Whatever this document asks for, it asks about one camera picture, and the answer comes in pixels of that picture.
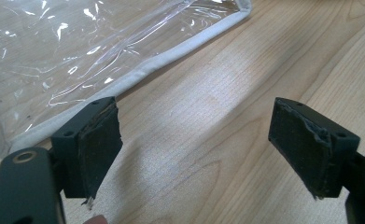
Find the plastic sheet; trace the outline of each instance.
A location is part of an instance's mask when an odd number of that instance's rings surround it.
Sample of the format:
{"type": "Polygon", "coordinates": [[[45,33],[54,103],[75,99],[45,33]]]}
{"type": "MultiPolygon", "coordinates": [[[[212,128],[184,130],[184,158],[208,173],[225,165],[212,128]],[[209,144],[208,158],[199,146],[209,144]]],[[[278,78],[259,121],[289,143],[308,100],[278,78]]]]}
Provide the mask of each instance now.
{"type": "Polygon", "coordinates": [[[238,5],[220,0],[0,1],[3,143],[125,81],[141,63],[239,12],[238,5]]]}

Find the wooden table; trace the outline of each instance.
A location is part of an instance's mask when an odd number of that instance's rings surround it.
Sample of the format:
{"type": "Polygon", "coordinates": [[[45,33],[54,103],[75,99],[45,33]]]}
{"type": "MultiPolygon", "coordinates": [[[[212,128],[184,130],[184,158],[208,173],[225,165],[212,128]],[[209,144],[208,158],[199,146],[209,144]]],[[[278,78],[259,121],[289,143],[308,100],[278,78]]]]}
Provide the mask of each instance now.
{"type": "Polygon", "coordinates": [[[124,147],[88,211],[69,223],[346,223],[315,201],[268,142],[274,97],[301,101],[361,137],[365,0],[253,1],[248,20],[119,97],[124,147]]]}

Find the screw hole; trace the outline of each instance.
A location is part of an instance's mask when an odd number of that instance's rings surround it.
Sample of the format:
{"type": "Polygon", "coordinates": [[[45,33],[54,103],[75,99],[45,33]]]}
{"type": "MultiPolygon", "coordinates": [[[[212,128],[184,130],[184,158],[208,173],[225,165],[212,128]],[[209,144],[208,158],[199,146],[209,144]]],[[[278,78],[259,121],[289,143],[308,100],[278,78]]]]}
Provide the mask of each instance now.
{"type": "Polygon", "coordinates": [[[32,160],[36,156],[35,151],[25,151],[13,158],[14,163],[24,163],[32,160]]]}
{"type": "Polygon", "coordinates": [[[74,132],[68,131],[68,132],[66,132],[66,133],[63,133],[63,136],[64,136],[64,137],[69,137],[69,136],[71,136],[72,134],[74,134],[74,132]]]}
{"type": "Polygon", "coordinates": [[[347,135],[345,135],[345,133],[336,133],[337,134],[337,136],[339,136],[339,137],[347,137],[347,135]]]}

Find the black clamp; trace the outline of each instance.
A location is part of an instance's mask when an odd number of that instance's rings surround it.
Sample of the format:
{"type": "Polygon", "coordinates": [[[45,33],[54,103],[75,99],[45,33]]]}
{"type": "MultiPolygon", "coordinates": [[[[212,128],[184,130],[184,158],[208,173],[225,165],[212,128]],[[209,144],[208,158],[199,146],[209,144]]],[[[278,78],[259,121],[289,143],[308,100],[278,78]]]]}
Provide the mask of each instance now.
{"type": "Polygon", "coordinates": [[[365,223],[365,157],[359,137],[312,108],[276,98],[269,141],[315,198],[337,198],[346,187],[350,224],[365,223]]]}
{"type": "Polygon", "coordinates": [[[114,97],[88,104],[51,143],[2,160],[0,224],[65,223],[62,189],[66,198],[95,198],[122,146],[114,97]]]}

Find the metal ring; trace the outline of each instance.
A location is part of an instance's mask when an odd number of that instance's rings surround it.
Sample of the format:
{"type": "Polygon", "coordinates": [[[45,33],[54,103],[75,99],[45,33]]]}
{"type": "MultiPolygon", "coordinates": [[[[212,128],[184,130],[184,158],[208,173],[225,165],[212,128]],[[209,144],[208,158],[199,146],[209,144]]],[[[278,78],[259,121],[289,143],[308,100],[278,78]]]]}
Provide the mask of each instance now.
{"type": "Polygon", "coordinates": [[[19,155],[13,158],[14,163],[24,163],[27,161],[31,161],[36,156],[35,151],[25,151],[20,153],[19,155]]]}

